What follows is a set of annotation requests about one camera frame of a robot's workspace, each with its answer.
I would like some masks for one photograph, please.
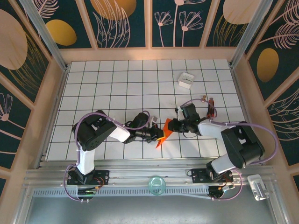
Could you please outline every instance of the flower illustration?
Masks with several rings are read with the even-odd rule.
[[[158,23],[158,26],[159,26],[162,47],[164,47],[163,38],[162,38],[162,32],[161,32],[161,27],[172,24],[173,20],[171,19],[171,16],[170,16],[169,12],[167,12],[167,13],[166,12],[162,12],[161,14],[159,12],[156,12],[155,13],[155,19],[156,19],[156,21]]]
[[[174,0],[176,6],[176,11],[174,14],[174,24],[173,24],[173,46],[176,46],[176,23],[177,23],[177,14],[178,14],[178,7],[182,5],[191,5],[191,4],[199,4],[203,3],[206,0]]]
[[[6,99],[3,93],[0,93],[0,120],[7,121],[9,112],[13,104],[13,97],[7,94]]]
[[[186,31],[201,29],[203,23],[201,21],[200,12],[190,12],[186,17],[186,11],[179,14],[179,21],[182,26],[183,38],[182,38],[182,47],[184,46],[184,35]]]

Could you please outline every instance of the black grid line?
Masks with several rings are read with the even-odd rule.
[[[221,85],[220,85],[220,79],[219,79],[219,74],[218,74],[218,69],[216,69],[216,66],[215,66],[215,61],[213,60],[213,64],[214,64],[214,68],[213,69],[203,69],[202,68],[202,64],[201,64],[201,61],[199,60],[199,65],[200,65],[200,69],[188,69],[188,67],[187,67],[187,61],[185,60],[185,66],[186,66],[186,69],[187,69],[187,71],[185,71],[185,72],[192,72],[192,71],[197,71],[196,73],[198,73],[198,75],[201,75],[202,76],[202,80],[200,79],[200,81],[194,81],[195,83],[196,82],[203,82],[203,86],[204,86],[204,88],[205,88],[205,93],[192,93],[191,92],[191,90],[189,90],[189,91],[187,91],[186,93],[184,93],[184,92],[181,92],[181,91],[179,91],[179,93],[177,93],[176,92],[176,86],[175,86],[175,84],[177,84],[177,81],[175,80],[175,77],[174,77],[174,73],[178,73],[179,74],[179,72],[177,72],[177,71],[180,71],[180,72],[182,72],[182,70],[181,69],[173,69],[173,61],[172,60],[170,60],[170,65],[171,65],[171,70],[170,70],[170,67],[169,67],[169,64],[168,64],[168,69],[167,70],[158,70],[158,60],[154,60],[155,61],[155,64],[156,64],[156,66],[157,66],[157,68],[155,69],[155,70],[144,70],[144,60],[142,60],[142,70],[134,70],[134,71],[136,71],[136,72],[138,72],[138,71],[141,71],[141,75],[142,75],[142,78],[141,78],[141,82],[139,81],[139,82],[130,82],[130,83],[141,83],[141,88],[140,88],[140,86],[138,87],[138,89],[139,89],[139,91],[141,91],[140,93],[141,93],[141,97],[142,97],[142,106],[141,106],[141,108],[142,109],[140,109],[141,111],[143,111],[144,109],[148,109],[148,110],[159,110],[159,111],[157,111],[157,115],[159,115],[159,119],[160,119],[160,122],[158,122],[157,124],[158,125],[160,125],[160,127],[161,128],[163,128],[162,126],[164,125],[164,123],[162,123],[162,120],[161,120],[161,113],[162,113],[162,111],[161,111],[161,109],[173,109],[174,110],[174,107],[172,107],[172,105],[167,105],[167,104],[163,104],[163,105],[161,105],[161,101],[160,101],[160,96],[164,96],[164,95],[170,95],[170,97],[172,97],[171,95],[173,95],[174,96],[174,103],[175,103],[175,106],[177,107],[177,106],[179,106],[178,105],[178,103],[179,103],[179,98],[182,96],[182,95],[190,95],[190,98],[191,99],[194,99],[196,96],[195,95],[206,95],[207,97],[209,97],[209,95],[212,95],[212,94],[219,94],[219,95],[221,95],[222,96],[222,99],[223,99],[223,104],[222,104],[222,106],[221,107],[217,107],[217,108],[226,108],[226,115],[227,115],[227,118],[228,118],[228,120],[230,121],[230,118],[229,118],[229,115],[228,115],[228,108],[240,108],[240,106],[229,106],[228,107],[228,105],[227,105],[227,103],[225,102],[225,100],[224,100],[224,93],[222,92],[222,87],[221,87]],[[52,136],[51,136],[51,140],[50,140],[50,142],[49,142],[49,146],[48,146],[48,151],[47,151],[47,155],[46,155],[46,158],[48,159],[49,158],[49,151],[50,151],[50,148],[51,148],[51,145],[52,145],[52,143],[68,143],[68,148],[67,148],[67,154],[66,154],[66,157],[65,157],[65,159],[67,159],[67,156],[68,156],[68,153],[69,153],[69,147],[70,147],[70,143],[71,142],[73,142],[73,141],[71,141],[71,134],[70,134],[70,138],[69,138],[69,141],[53,141],[53,137],[54,137],[54,133],[55,133],[55,130],[56,130],[56,126],[71,126],[71,125],[60,125],[60,124],[63,124],[63,123],[61,123],[61,122],[58,122],[58,116],[59,116],[59,113],[61,112],[61,111],[69,111],[70,113],[72,113],[72,111],[74,111],[75,112],[75,114],[74,114],[74,118],[73,118],[73,124],[74,124],[74,122],[75,122],[75,117],[76,117],[76,114],[77,114],[77,112],[79,112],[79,111],[88,111],[89,109],[78,109],[78,103],[79,103],[79,99],[80,99],[80,94],[81,94],[81,91],[82,91],[82,88],[85,88],[85,87],[87,87],[87,86],[83,86],[82,84],[95,84],[95,90],[94,90],[94,95],[91,95],[91,96],[83,96],[83,97],[90,97],[90,98],[93,98],[93,102],[91,101],[91,99],[90,99],[90,106],[92,105],[92,111],[94,111],[94,109],[95,109],[95,97],[106,97],[106,102],[107,102],[107,107],[106,108],[102,108],[102,110],[107,110],[108,111],[108,115],[110,115],[111,113],[110,113],[110,111],[112,110],[111,109],[111,96],[112,96],[112,84],[116,84],[116,83],[123,83],[123,84],[125,84],[126,85],[126,91],[127,91],[127,93],[126,93],[126,95],[113,95],[113,96],[125,96],[125,99],[126,99],[126,102],[125,102],[125,104],[124,104],[124,109],[123,108],[121,108],[121,109],[113,109],[113,110],[124,110],[124,114],[125,114],[125,121],[127,121],[127,116],[128,116],[128,111],[127,110],[139,110],[139,109],[134,109],[134,106],[132,107],[132,108],[130,108],[130,109],[128,109],[128,104],[127,104],[127,100],[128,100],[128,88],[129,88],[129,76],[128,76],[128,74],[129,74],[129,63],[128,63],[128,67],[127,67],[127,70],[125,70],[125,68],[124,68],[124,70],[125,71],[121,71],[121,72],[123,72],[123,73],[126,73],[127,74],[127,80],[125,81],[125,80],[123,80],[124,82],[113,82],[113,78],[114,78],[114,64],[115,64],[115,61],[113,61],[113,70],[112,71],[98,71],[98,74],[97,74],[97,79],[96,79],[96,82],[92,82],[92,81],[88,81],[88,82],[86,82],[86,83],[83,83],[83,78],[84,78],[84,74],[86,74],[86,75],[88,75],[88,73],[89,72],[94,72],[94,71],[85,71],[85,67],[86,67],[86,62],[85,62],[85,67],[84,67],[84,70],[83,70],[83,72],[82,71],[78,71],[78,72],[80,72],[80,73],[83,73],[83,75],[82,75],[82,79],[81,79],[81,83],[66,83],[66,85],[65,85],[65,88],[64,88],[64,91],[63,91],[63,96],[62,96],[62,100],[61,100],[61,103],[60,103],[60,105],[59,105],[59,110],[58,110],[58,113],[57,113],[57,117],[56,117],[56,121],[55,121],[55,125],[54,125],[54,128],[53,128],[53,133],[52,133]],[[202,75],[202,71],[203,70],[216,70],[216,74],[217,74],[217,79],[218,80],[212,80],[212,81],[209,81],[209,80],[207,80],[207,81],[205,81],[205,79],[204,79],[204,77],[203,77],[203,75]],[[154,72],[156,72],[156,75],[157,75],[157,80],[156,81],[154,81],[154,80],[152,80],[151,82],[146,82],[146,83],[157,83],[157,94],[154,94],[154,95],[150,95],[150,94],[144,94],[144,86],[143,86],[143,84],[145,83],[144,82],[144,72],[145,71],[154,71]],[[158,73],[158,71],[168,71],[168,75],[169,75],[169,73],[171,72],[171,76],[172,76],[172,79],[170,79],[169,81],[160,81],[159,80],[159,73]],[[98,80],[99,80],[99,78],[100,78],[100,75],[101,75],[101,72],[110,72],[110,74],[109,74],[109,77],[111,78],[111,81],[110,82],[99,82]],[[161,91],[161,88],[162,87],[160,87],[159,86],[159,83],[173,83],[173,85],[170,85],[169,86],[169,88],[172,88],[171,86],[173,86],[173,94],[165,94],[166,92],[164,92],[164,94],[160,94],[160,91]],[[207,92],[206,92],[206,85],[205,85],[205,83],[206,82],[216,82],[216,83],[219,83],[219,86],[220,86],[220,91],[218,92],[218,91],[215,91],[216,93],[209,93],[209,94],[207,94]],[[224,81],[221,81],[221,83],[225,83],[225,82],[231,82],[231,80],[224,80]],[[71,94],[71,92],[69,92],[70,94],[68,94],[69,96],[64,96],[64,94],[65,94],[65,90],[66,90],[66,86],[68,86],[68,88],[72,91],[72,89],[70,88],[71,87],[71,85],[77,85],[76,87],[77,87],[77,91],[78,91],[78,89],[79,89],[79,93],[78,93],[78,95],[77,96],[72,96],[72,94]],[[98,93],[98,94],[96,94],[96,91],[97,91],[97,88],[99,87],[99,85],[100,84],[110,84],[111,86],[110,86],[110,89],[107,89],[109,92],[110,92],[110,95],[108,95],[108,94],[106,94],[106,93]],[[227,96],[227,94],[237,94],[237,93],[226,93],[226,97],[227,98],[229,98],[228,96]],[[134,94],[134,95],[131,95],[130,94],[130,96],[140,96],[140,94]],[[154,108],[148,108],[148,107],[144,107],[144,100],[143,100],[143,98],[144,98],[144,96],[147,96],[147,97],[151,97],[151,96],[157,96],[158,97],[158,102],[157,102],[157,108],[156,108],[156,106],[154,106]],[[72,106],[73,108],[71,109],[71,110],[68,110],[68,108],[67,107],[65,107],[65,106],[68,106],[68,105],[64,105],[64,108],[63,108],[63,110],[61,110],[61,107],[62,107],[62,101],[63,101],[63,99],[67,99],[68,97],[73,97],[74,99],[73,100],[71,100],[72,101],[72,105],[70,105],[70,106]],[[196,138],[193,138],[192,140],[197,140],[198,141],[198,147],[199,147],[199,141],[200,140],[205,140],[205,139],[207,139],[207,140],[215,140],[215,139],[211,139],[211,138],[199,138],[198,136],[196,137]],[[182,136],[181,136],[181,134],[178,134],[178,136],[177,137],[175,137],[175,138],[173,138],[173,139],[168,139],[167,141],[179,141],[179,144],[177,144],[177,146],[176,147],[180,147],[180,155],[181,155],[181,157],[183,157],[183,155],[182,155],[182,145],[181,145],[181,141],[185,141],[185,140],[190,140],[190,139],[185,139],[185,138],[182,138]],[[107,147],[107,142],[114,142],[114,140],[106,140],[104,143],[105,143],[105,151],[104,151],[104,159],[106,159],[106,147]],[[142,142],[142,158],[144,158],[144,144],[146,144],[146,143],[144,143],[144,142]],[[218,147],[218,143],[217,143],[217,141],[216,141],[216,146],[217,146],[217,151],[218,151],[218,155],[220,155],[220,152],[219,152],[219,147]],[[201,156],[201,151],[200,151],[200,147],[199,147],[199,156],[201,157],[201,158],[203,158],[202,156]],[[123,159],[125,158],[124,157],[124,155],[125,155],[125,146],[124,146],[124,148],[123,148]],[[163,146],[161,146],[161,157],[163,158]]]

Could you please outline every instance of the orange paper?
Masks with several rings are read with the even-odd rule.
[[[164,137],[161,138],[156,146],[156,148],[158,148],[171,134],[172,134],[172,131],[168,129],[168,123],[171,122],[172,120],[171,119],[166,119],[165,121],[165,125],[164,125],[164,128],[163,128],[163,131],[164,131]]]

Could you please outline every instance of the metal bracket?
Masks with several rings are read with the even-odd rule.
[[[250,175],[247,177],[249,186],[252,190],[253,196],[257,201],[269,198],[269,192],[266,189],[262,178],[259,174]]]
[[[226,183],[234,181],[232,172],[230,170],[226,171],[220,179],[211,180],[207,175],[205,168],[191,169],[191,177],[193,183]]]
[[[77,173],[76,173],[75,170],[69,171],[69,177],[68,177],[68,180],[67,180],[67,185],[84,186],[82,183],[77,181],[77,178],[75,178],[76,176],[77,176]],[[98,186],[99,185],[98,180],[101,182],[101,184],[102,184],[102,180],[104,180],[104,185],[108,185],[109,170],[95,170],[94,175],[93,175],[93,179],[91,180],[91,182],[88,185],[89,186],[91,186],[91,185]]]

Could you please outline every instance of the grid tile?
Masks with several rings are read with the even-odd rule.
[[[178,85],[182,72],[195,76],[190,90]],[[163,129],[167,118],[176,118],[176,106],[204,95],[207,99],[214,99],[218,112],[216,121],[244,120],[225,60],[73,62],[47,159],[77,159],[71,128],[91,111],[103,110],[110,117],[125,123],[147,110],[151,116],[158,118],[157,124]],[[194,104],[200,117],[205,117],[207,105],[200,101],[194,101]],[[97,148],[95,159],[217,157],[226,153],[221,140],[193,133],[185,133],[185,136],[172,133],[158,148],[157,142],[139,142],[141,138],[124,145],[108,137]]]

